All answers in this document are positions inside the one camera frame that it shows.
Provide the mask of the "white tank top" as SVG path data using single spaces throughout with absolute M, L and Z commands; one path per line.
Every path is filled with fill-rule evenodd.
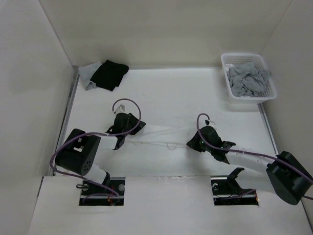
M 186 144 L 194 136 L 196 129 L 194 127 L 171 127 L 146 125 L 134 136 L 129 135 L 126 142 L 137 146 L 142 144 L 151 144 L 165 146 L 169 150 L 177 148 L 186 148 Z

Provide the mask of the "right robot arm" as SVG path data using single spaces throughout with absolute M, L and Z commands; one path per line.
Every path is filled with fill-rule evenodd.
M 211 126 L 201 128 L 187 146 L 198 152 L 209 152 L 213 158 L 237 168 L 227 177 L 231 193 L 244 189 L 276 194 L 290 205 L 297 205 L 313 185 L 313 178 L 293 154 L 283 151 L 275 157 L 253 154 L 231 141 L 223 141 Z

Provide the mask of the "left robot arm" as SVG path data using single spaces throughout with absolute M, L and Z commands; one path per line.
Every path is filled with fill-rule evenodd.
M 131 113 L 116 114 L 113 125 L 105 132 L 107 148 L 118 150 L 128 135 L 136 135 L 145 126 L 145 122 Z M 56 154 L 54 162 L 93 184 L 97 194 L 105 195 L 110 191 L 110 174 L 94 163 L 100 141 L 100 136 L 87 135 L 83 130 L 73 129 L 66 140 L 68 144 Z

